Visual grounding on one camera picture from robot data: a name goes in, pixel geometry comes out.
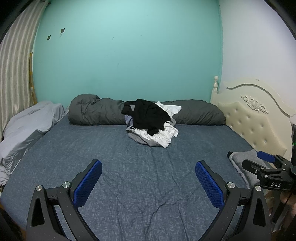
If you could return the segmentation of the person's right hand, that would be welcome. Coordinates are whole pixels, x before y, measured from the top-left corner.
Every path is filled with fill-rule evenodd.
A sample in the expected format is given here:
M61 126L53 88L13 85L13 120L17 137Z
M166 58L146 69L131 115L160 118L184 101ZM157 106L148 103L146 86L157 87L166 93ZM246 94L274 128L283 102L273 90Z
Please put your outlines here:
M296 196L290 192L281 192L280 200L282 203L286 204L290 208L290 214L292 217L295 216L296 213Z

